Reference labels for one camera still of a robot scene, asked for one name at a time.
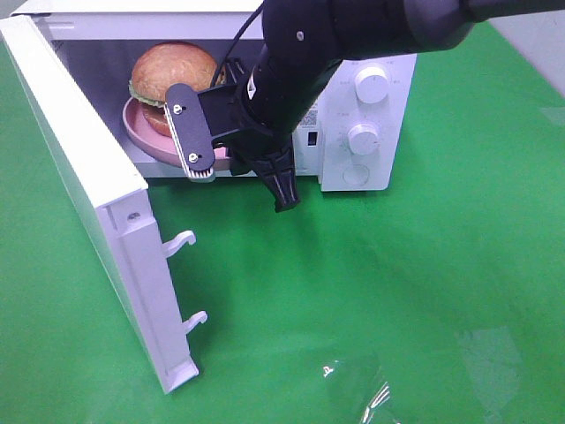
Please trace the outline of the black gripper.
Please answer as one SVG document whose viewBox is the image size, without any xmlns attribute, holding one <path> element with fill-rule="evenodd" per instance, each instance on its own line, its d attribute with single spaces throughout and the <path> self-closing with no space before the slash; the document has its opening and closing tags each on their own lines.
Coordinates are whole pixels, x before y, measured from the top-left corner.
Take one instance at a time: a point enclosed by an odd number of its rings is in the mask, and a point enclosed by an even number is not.
<svg viewBox="0 0 565 424">
<path fill-rule="evenodd" d="M 240 57 L 229 57 L 221 67 L 220 85 L 237 86 L 230 118 L 237 130 L 227 141 L 230 173 L 253 171 L 275 198 L 275 212 L 293 209 L 300 202 L 292 136 L 269 129 L 250 111 L 247 85 L 252 71 Z"/>
</svg>

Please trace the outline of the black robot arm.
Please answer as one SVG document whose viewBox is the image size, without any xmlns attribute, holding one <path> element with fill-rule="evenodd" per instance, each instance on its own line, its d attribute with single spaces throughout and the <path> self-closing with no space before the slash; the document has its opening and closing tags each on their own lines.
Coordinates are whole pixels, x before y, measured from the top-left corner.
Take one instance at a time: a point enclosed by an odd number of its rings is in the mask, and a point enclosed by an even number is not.
<svg viewBox="0 0 565 424">
<path fill-rule="evenodd" d="M 237 78 L 242 118 L 269 133 L 230 146 L 275 198 L 298 202 L 291 133 L 344 60 L 453 49 L 491 18 L 563 9 L 562 1 L 264 1 L 257 63 Z"/>
</svg>

